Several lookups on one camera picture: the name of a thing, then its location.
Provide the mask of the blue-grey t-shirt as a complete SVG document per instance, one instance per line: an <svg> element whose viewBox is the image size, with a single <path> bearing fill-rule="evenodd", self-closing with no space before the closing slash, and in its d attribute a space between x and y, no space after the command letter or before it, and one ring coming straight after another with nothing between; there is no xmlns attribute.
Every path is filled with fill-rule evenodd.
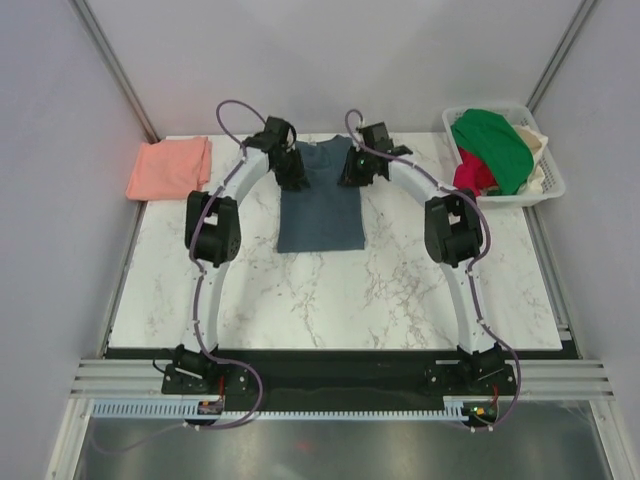
<svg viewBox="0 0 640 480"><path fill-rule="evenodd" d="M296 144L310 186L281 193L278 253L364 248L360 190L338 184L351 146L348 138L339 135L317 143Z"/></svg>

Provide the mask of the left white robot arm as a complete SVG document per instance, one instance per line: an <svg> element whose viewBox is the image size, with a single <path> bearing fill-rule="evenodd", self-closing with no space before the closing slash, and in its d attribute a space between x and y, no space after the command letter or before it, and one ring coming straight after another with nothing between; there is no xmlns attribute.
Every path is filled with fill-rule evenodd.
<svg viewBox="0 0 640 480"><path fill-rule="evenodd" d="M164 370L164 394L224 391L223 367L231 362L218 357L217 323L224 280L241 247L239 207L270 172L282 190L301 191L309 186L296 138L292 124L269 116L262 131L240 142L236 163L218 186L188 195L184 242L198 277L192 319Z"/></svg>

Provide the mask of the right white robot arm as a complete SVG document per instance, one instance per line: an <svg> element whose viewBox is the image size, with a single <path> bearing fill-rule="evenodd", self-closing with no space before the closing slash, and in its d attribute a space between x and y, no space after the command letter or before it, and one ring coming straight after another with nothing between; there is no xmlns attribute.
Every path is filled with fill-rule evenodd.
<svg viewBox="0 0 640 480"><path fill-rule="evenodd" d="M443 376L429 376L451 391L477 394L498 391L509 378L503 350L486 331L484 300L474 266L488 252L490 236L483 232L486 219L473 193L456 190L433 177L405 146L396 146L382 122L360 124L347 131L353 141L339 184L364 187L381 176L409 193L424 208L424 244L447 281L457 321L458 363Z"/></svg>

